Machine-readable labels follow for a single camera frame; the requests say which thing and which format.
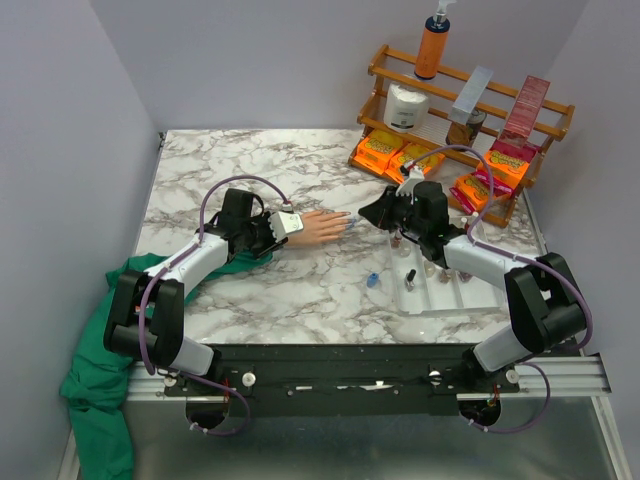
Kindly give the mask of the mannequin hand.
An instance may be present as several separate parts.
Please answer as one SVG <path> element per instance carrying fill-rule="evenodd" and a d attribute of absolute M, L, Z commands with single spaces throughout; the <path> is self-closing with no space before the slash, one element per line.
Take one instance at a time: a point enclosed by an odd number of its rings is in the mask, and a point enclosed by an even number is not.
<path fill-rule="evenodd" d="M 301 215 L 303 230 L 289 237 L 287 247 L 314 247 L 338 240 L 350 224 L 349 212 L 316 210 Z"/>

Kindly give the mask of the blue nail polish bottle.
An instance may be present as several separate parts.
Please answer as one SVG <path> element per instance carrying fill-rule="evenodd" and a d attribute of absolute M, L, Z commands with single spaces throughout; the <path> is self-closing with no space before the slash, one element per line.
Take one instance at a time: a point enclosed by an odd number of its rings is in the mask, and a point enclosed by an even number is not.
<path fill-rule="evenodd" d="M 377 288 L 380 284 L 380 275 L 377 272 L 371 273 L 366 279 L 366 286 L 369 289 Z"/>

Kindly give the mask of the green jacket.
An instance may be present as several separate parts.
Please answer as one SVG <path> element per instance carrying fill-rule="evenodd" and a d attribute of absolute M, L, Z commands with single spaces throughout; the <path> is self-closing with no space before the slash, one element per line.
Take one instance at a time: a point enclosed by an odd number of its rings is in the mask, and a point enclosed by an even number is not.
<path fill-rule="evenodd" d="M 107 293 L 89 317 L 60 387 L 85 479 L 134 476 L 134 448 L 121 410 L 133 360 L 106 350 L 103 336 L 120 275 L 129 269 L 145 270 L 165 260 L 153 253 L 135 256 L 105 274 Z"/>

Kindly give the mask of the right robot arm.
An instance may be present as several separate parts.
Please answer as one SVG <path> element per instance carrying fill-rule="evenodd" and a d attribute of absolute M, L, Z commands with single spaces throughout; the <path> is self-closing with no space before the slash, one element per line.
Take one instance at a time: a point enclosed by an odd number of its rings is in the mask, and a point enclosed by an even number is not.
<path fill-rule="evenodd" d="M 442 186 L 417 181 L 388 186 L 358 214 L 372 226 L 398 233 L 442 269 L 469 274 L 504 291 L 510 325 L 476 344 L 460 367 L 460 379 L 480 392 L 496 371 L 528 360 L 582 333 L 592 334 L 592 315 L 566 260 L 555 253 L 530 258 L 502 250 L 450 222 Z"/>

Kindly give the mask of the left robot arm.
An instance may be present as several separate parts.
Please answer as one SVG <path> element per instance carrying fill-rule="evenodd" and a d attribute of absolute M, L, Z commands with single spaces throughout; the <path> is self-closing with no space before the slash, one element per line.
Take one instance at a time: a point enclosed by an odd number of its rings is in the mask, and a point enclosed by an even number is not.
<path fill-rule="evenodd" d="M 117 280 L 103 335 L 104 348 L 154 369 L 187 372 L 201 395 L 214 393 L 222 372 L 214 350 L 187 338 L 187 296 L 241 255 L 262 259 L 284 246 L 283 212 L 271 213 L 255 193 L 231 188 L 221 210 L 204 221 L 181 250 L 144 270 L 129 268 Z"/>

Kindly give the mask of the orange box far left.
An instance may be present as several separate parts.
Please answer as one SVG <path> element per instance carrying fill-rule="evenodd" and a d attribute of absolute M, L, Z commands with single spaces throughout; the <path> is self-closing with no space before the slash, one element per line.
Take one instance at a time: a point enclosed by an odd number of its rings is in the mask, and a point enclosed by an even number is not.
<path fill-rule="evenodd" d="M 400 136 L 376 129 L 357 145 L 354 161 L 374 174 L 382 175 L 404 145 Z"/>

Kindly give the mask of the clear polish bottle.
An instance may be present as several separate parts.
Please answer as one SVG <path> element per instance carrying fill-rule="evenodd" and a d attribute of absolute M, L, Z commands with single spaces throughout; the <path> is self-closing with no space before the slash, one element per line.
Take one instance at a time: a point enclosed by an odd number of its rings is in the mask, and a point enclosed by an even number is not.
<path fill-rule="evenodd" d="M 427 278 L 432 278 L 436 273 L 436 266 L 431 261 L 424 261 L 424 271 Z"/>

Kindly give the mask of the black cap glitter polish bottle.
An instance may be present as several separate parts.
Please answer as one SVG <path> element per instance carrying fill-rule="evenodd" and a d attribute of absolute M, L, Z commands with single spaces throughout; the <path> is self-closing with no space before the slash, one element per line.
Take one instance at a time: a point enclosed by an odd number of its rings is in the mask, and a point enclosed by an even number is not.
<path fill-rule="evenodd" d="M 415 269 L 411 269 L 404 278 L 404 286 L 405 289 L 408 292 L 411 292 L 414 290 L 415 288 L 415 277 L 416 277 L 417 271 Z"/>

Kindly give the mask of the orange pink box lower right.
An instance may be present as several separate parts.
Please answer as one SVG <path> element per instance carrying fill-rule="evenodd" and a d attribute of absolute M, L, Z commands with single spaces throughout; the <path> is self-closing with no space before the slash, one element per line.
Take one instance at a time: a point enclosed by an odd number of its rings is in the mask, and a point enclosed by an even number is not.
<path fill-rule="evenodd" d="M 475 173 L 458 177 L 449 191 L 467 214 L 480 213 L 489 203 L 489 186 Z"/>

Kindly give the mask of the orange pink box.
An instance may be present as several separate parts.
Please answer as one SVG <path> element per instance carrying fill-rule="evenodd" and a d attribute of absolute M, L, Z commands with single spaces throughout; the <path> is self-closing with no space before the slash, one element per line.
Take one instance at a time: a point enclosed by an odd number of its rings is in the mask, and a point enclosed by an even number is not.
<path fill-rule="evenodd" d="M 458 177 L 449 191 L 467 214 L 480 213 L 489 203 L 489 186 L 475 173 Z"/>
<path fill-rule="evenodd" d="M 513 193 L 527 173 L 539 148 L 529 142 L 516 147 L 495 140 L 484 159 L 492 171 L 494 188 Z"/>

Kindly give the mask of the gold glitter polish bottle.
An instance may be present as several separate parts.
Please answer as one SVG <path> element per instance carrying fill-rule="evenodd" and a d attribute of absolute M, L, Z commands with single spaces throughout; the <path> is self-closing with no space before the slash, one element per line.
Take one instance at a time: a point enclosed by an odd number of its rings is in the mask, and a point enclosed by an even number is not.
<path fill-rule="evenodd" d="M 439 273 L 439 281 L 443 284 L 447 284 L 452 280 L 453 273 L 451 270 L 442 269 Z"/>

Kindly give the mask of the dark glass jar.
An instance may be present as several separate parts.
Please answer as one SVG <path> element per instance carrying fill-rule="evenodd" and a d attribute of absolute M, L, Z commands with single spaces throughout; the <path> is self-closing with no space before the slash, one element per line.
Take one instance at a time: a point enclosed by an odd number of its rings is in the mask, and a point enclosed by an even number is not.
<path fill-rule="evenodd" d="M 465 122 L 452 121 L 445 137 L 447 145 L 472 146 L 486 120 L 487 114 L 474 109 Z"/>

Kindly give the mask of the orange pink box upper right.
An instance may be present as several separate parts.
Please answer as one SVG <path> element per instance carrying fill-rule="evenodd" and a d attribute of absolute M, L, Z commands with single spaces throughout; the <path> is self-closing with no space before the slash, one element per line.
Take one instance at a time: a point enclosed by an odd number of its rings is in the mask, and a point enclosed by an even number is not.
<path fill-rule="evenodd" d="M 494 188 L 513 193 L 527 173 L 539 148 L 529 142 L 516 147 L 495 140 L 484 159 L 492 171 Z"/>

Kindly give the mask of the grey blue tall box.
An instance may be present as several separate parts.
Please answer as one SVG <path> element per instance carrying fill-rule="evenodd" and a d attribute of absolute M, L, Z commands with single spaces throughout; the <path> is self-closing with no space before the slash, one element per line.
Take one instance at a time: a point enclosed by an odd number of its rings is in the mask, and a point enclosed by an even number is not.
<path fill-rule="evenodd" d="M 448 119 L 465 124 L 476 108 L 482 93 L 493 77 L 491 69 L 477 66 L 451 106 Z"/>

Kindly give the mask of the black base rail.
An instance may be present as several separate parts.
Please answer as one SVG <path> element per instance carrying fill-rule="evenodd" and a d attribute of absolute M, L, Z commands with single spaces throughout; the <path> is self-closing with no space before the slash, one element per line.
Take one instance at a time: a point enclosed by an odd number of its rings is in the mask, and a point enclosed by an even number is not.
<path fill-rule="evenodd" d="M 519 390 L 505 368 L 474 367 L 468 344 L 227 344 L 214 351 L 213 380 L 235 389 L 246 405 L 184 375 L 165 394 L 254 418 L 455 416 L 462 401 Z"/>

